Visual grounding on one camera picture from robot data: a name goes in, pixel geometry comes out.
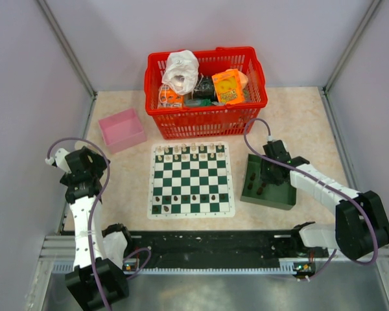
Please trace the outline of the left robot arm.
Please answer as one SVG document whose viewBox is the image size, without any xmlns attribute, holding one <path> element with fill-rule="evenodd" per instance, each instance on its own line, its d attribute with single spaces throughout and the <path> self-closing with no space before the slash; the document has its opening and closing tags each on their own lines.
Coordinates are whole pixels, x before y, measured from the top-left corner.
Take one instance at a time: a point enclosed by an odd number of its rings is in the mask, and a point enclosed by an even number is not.
<svg viewBox="0 0 389 311">
<path fill-rule="evenodd" d="M 73 152 L 60 148 L 55 161 L 64 171 L 60 182 L 67 187 L 75 226 L 73 271 L 65 276 L 65 285 L 81 309 L 99 310 L 129 295 L 123 259 L 132 239 L 123 224 L 101 228 L 104 158 L 86 147 Z"/>
</svg>

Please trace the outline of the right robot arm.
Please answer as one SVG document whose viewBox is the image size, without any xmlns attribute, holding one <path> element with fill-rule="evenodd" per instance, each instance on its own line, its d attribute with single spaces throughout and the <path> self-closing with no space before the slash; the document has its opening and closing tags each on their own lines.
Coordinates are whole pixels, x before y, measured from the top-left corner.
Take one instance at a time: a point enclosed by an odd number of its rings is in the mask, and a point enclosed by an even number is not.
<svg viewBox="0 0 389 311">
<path fill-rule="evenodd" d="M 335 218 L 333 224 L 302 225 L 298 231 L 304 246 L 337 249 L 358 261 L 366 255 L 376 259 L 379 249 L 389 244 L 389 221 L 377 193 L 351 189 L 327 177 L 305 158 L 291 157 L 281 140 L 267 142 L 263 150 L 265 183 L 303 191 Z"/>
</svg>

